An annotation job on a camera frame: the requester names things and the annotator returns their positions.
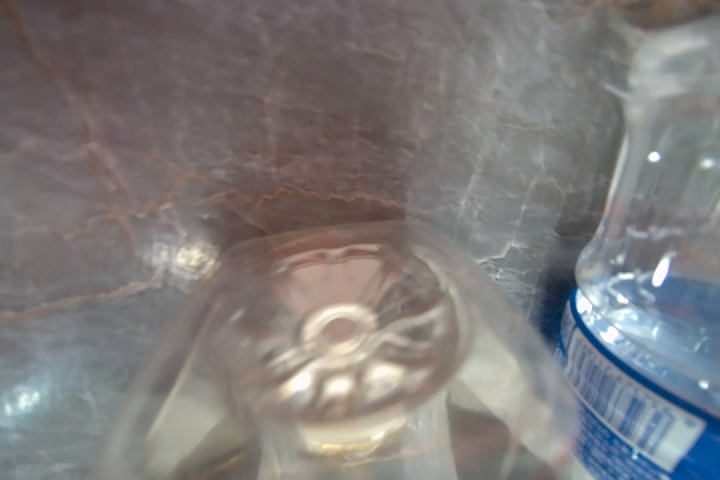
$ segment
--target water bottle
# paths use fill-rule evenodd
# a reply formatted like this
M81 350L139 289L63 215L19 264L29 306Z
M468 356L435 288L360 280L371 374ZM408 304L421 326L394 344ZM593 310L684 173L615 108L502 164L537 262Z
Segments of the water bottle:
M557 355L582 478L720 478L720 17L649 35Z
M98 480L556 478L575 402L540 336L431 227L221 258L155 344Z

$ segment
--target bottle label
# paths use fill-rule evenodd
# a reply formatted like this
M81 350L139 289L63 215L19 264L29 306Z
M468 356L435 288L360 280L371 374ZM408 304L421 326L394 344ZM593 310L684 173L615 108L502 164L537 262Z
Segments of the bottle label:
M576 460L595 480L720 478L720 429L625 370L566 308L557 359L580 400Z

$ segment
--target bottle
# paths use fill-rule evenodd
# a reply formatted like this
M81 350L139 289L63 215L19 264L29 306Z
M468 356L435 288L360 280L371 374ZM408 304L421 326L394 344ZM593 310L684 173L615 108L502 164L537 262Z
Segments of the bottle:
M98 480L555 478L575 403L538 334L430 227L235 246L168 326Z
M720 17L649 34L557 355L583 478L720 478Z

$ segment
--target gray marble countertop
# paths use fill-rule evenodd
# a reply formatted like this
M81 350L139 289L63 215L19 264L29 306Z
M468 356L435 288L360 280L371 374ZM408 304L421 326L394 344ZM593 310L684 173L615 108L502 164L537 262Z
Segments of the gray marble countertop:
M537 0L0 2L0 480L89 475L218 253L417 217L554 335L622 36Z

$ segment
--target white barcode panel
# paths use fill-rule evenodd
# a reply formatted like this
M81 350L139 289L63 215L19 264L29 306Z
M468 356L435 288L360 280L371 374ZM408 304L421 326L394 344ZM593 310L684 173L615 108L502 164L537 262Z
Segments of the white barcode panel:
M628 377L576 329L565 375L581 400L636 452L668 472L706 424Z

